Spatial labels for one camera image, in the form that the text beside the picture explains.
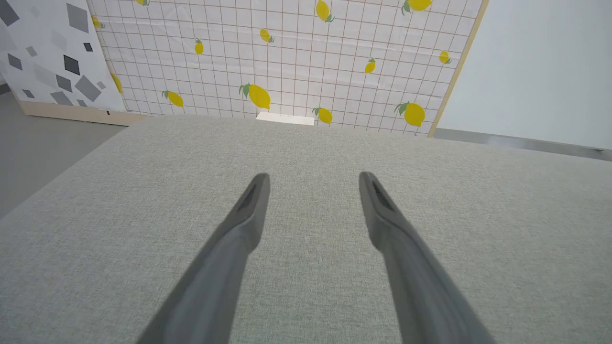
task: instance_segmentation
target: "whiteboard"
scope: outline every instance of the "whiteboard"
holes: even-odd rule
[[[438,127],[612,149],[611,13],[491,0]]]

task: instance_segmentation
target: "gray textured fabric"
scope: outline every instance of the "gray textured fabric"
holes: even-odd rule
[[[612,337],[612,163],[177,116],[123,130],[0,221],[1,343],[130,343],[258,172],[233,343],[398,343],[368,170],[500,343]]]

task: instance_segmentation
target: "wooden frame edge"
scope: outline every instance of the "wooden frame edge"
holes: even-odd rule
[[[482,4],[480,5],[480,10],[478,11],[478,15],[476,16],[476,20],[474,21],[474,27],[472,28],[472,32],[470,32],[468,41],[465,43],[465,49],[461,54],[461,59],[459,59],[459,63],[457,64],[457,68],[455,69],[455,73],[453,74],[452,79],[450,80],[449,89],[444,95],[444,99],[442,100],[442,104],[440,105],[440,109],[436,114],[436,119],[433,120],[433,124],[431,125],[431,129],[429,130],[429,134],[427,137],[433,137],[433,133],[436,131],[438,127],[438,122],[442,117],[442,113],[444,112],[444,108],[446,107],[446,103],[449,101],[450,94],[453,92],[453,88],[455,88],[455,83],[459,78],[459,74],[461,73],[461,68],[463,68],[463,64],[465,63],[465,59],[468,57],[469,49],[472,47],[472,43],[474,42],[474,38],[476,37],[476,33],[480,28],[480,22],[482,21],[482,17],[485,15],[485,11],[487,10],[487,6],[489,5],[489,0],[482,0]]]
[[[53,103],[27,102],[22,101],[13,93],[15,99],[19,103],[21,110],[27,116],[38,116],[48,118],[69,119],[72,121],[94,122],[113,125],[123,125],[128,127],[134,123],[140,122],[146,116],[138,113],[107,111],[98,108],[89,107],[71,107],[69,105],[60,105]]]

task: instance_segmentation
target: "floor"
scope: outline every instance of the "floor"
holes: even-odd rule
[[[123,128],[25,116],[0,95],[0,218]]]

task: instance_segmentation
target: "grid patterned paper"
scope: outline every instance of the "grid patterned paper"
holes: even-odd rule
[[[316,117],[325,127],[427,135],[482,0],[433,0],[410,13],[402,0],[326,0],[331,22],[317,16],[319,1],[88,3],[129,111],[241,118],[270,111]],[[441,62],[442,51],[451,63]],[[365,73],[370,58],[376,67]],[[267,91],[269,110],[239,92],[247,83]],[[183,107],[163,91],[179,94]],[[406,102],[425,109],[420,127],[395,111]],[[319,107],[331,111],[331,125],[312,113]]]

